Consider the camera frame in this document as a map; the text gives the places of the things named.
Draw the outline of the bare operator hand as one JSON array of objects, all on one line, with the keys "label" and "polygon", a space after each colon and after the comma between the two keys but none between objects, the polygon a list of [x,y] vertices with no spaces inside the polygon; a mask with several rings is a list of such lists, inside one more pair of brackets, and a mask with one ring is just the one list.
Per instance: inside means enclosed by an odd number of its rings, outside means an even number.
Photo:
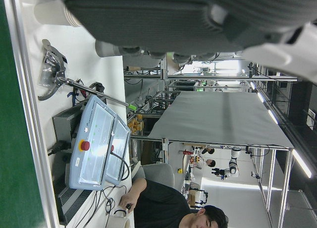
[{"label": "bare operator hand", "polygon": [[128,213],[131,213],[138,201],[139,195],[134,193],[127,193],[120,199],[119,205],[123,209],[127,209]]}]

